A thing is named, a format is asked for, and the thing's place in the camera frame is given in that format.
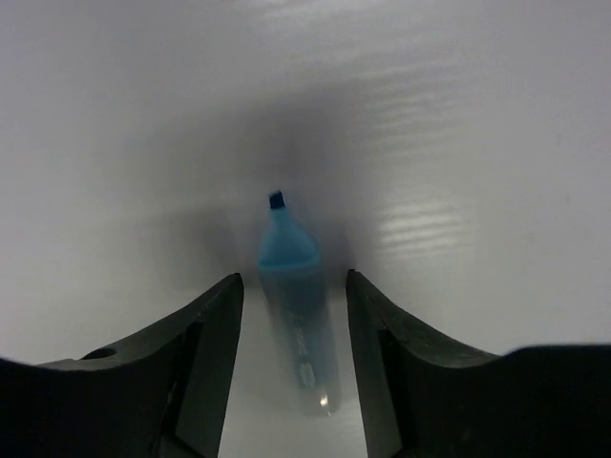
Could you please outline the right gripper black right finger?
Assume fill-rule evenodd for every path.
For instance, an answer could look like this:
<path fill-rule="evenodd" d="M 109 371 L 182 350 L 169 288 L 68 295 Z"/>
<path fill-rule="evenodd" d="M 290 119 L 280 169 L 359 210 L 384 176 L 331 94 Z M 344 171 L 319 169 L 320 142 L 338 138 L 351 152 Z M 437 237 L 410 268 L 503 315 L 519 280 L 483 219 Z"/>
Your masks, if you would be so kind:
<path fill-rule="evenodd" d="M 495 355 L 401 309 L 348 272 L 348 327 L 371 457 L 606 457 L 610 348 Z"/>

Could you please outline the blue highlighter marker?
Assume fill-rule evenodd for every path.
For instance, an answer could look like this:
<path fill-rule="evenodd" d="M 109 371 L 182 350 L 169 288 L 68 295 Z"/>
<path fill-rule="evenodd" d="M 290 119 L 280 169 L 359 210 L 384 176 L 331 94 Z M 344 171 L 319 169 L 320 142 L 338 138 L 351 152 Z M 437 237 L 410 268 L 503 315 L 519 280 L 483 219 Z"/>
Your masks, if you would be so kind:
<path fill-rule="evenodd" d="M 341 404 L 337 352 L 319 249 L 280 191 L 268 197 L 269 227 L 257 260 L 290 402 L 307 416 Z"/>

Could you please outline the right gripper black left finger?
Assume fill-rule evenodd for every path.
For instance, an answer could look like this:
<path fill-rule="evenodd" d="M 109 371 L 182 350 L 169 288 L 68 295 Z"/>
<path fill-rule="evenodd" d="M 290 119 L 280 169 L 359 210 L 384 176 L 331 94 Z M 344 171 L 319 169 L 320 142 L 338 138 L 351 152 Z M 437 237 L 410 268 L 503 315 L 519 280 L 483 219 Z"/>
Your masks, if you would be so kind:
<path fill-rule="evenodd" d="M 5 457 L 215 457 L 242 323 L 233 274 L 79 360 L 1 363 Z"/>

